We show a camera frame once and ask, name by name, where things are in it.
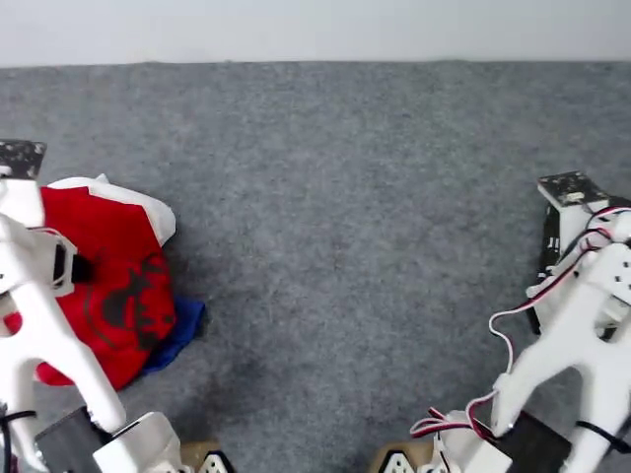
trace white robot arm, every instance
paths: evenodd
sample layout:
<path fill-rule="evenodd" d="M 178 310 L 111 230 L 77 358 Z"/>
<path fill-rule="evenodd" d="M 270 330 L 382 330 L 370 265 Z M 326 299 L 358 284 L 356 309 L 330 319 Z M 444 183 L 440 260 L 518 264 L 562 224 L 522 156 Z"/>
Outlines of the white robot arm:
<path fill-rule="evenodd" d="M 61 473 L 192 473 L 180 459 L 180 444 L 160 413 L 125 427 L 125 411 L 92 350 L 70 327 L 55 296 L 72 291 L 68 264 L 76 248 L 63 236 L 40 229 L 43 206 L 35 182 L 45 145 L 0 142 L 0 308 L 17 310 L 22 326 L 10 334 L 0 323 L 0 427 L 5 472 L 11 453 L 39 471 Z M 57 245 L 65 267 L 51 269 Z M 33 394 L 35 367 L 47 362 L 72 379 L 86 402 L 56 424 L 42 429 Z M 217 452 L 201 471 L 230 472 Z"/>
<path fill-rule="evenodd" d="M 556 231 L 544 241 L 538 284 L 527 289 L 528 303 L 489 323 L 507 342 L 507 371 L 465 412 L 443 416 L 431 409 L 431 417 L 414 425 L 414 437 L 434 435 L 431 458 L 411 464 L 412 455 L 399 452 L 384 461 L 383 471 L 593 473 L 611 449 L 631 453 L 618 437 L 631 407 L 631 206 L 580 172 L 544 177 L 539 190 L 550 203 L 546 227 Z M 513 364 L 511 341 L 492 321 L 527 308 L 534 309 L 541 336 Z M 571 444 L 523 412 L 533 391 L 567 368 L 583 378 Z M 485 428 L 472 409 L 490 400 L 491 426 Z"/>

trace white wall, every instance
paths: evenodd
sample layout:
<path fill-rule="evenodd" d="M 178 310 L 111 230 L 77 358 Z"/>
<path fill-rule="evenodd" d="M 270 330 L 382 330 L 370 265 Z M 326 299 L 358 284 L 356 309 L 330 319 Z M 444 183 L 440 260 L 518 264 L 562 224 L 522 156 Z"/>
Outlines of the white wall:
<path fill-rule="evenodd" d="M 0 0 L 0 66 L 629 59 L 629 0 Z"/>

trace gray carpet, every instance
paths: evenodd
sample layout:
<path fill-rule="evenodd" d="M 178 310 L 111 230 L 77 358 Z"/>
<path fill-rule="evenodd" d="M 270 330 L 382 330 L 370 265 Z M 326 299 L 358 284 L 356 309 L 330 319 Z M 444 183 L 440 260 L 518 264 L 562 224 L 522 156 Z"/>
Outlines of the gray carpet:
<path fill-rule="evenodd" d="M 424 410 L 506 362 L 488 315 L 538 254 L 535 179 L 631 195 L 631 65 L 217 64 L 0 71 L 0 136 L 44 182 L 106 172 L 173 206 L 177 294 L 212 322 L 121 392 L 241 472 L 362 472 Z M 526 320 L 504 325 L 523 346 Z M 529 410 L 567 434 L 580 379 Z M 77 403 L 39 388 L 47 419 Z M 612 455 L 601 471 L 628 470 Z"/>

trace blue cloth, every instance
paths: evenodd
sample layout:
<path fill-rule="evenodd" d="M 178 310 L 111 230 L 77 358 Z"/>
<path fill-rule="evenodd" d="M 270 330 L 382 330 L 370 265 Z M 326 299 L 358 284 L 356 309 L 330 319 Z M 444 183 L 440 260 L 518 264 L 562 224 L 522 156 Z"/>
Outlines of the blue cloth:
<path fill-rule="evenodd" d="M 158 372 L 172 362 L 177 354 L 195 336 L 202 315 L 206 311 L 206 305 L 200 301 L 175 297 L 175 321 L 174 328 L 151 352 L 147 363 L 141 373 Z"/>

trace red cloth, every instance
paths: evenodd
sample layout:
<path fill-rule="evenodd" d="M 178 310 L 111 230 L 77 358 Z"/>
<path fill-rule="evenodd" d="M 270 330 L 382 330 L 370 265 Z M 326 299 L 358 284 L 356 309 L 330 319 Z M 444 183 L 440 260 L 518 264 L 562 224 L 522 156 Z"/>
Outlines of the red cloth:
<path fill-rule="evenodd" d="M 92 348 L 118 389 L 140 372 L 151 350 L 175 323 L 169 270 L 144 209 L 90 195 L 88 188 L 41 190 L 46 226 L 52 227 L 93 263 L 89 284 L 59 298 L 77 337 Z M 5 318 L 9 330 L 22 324 Z M 47 384 L 72 381 L 42 363 Z"/>

